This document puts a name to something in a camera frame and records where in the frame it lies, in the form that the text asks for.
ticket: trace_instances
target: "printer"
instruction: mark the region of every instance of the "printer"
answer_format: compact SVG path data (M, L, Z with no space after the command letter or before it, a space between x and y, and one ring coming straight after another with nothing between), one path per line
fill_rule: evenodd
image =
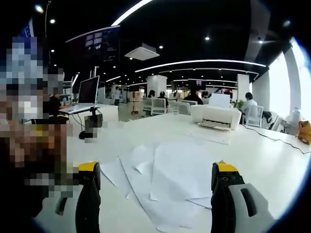
M237 108L225 108L211 105L193 105L192 121L202 126L220 130L235 130L242 113Z

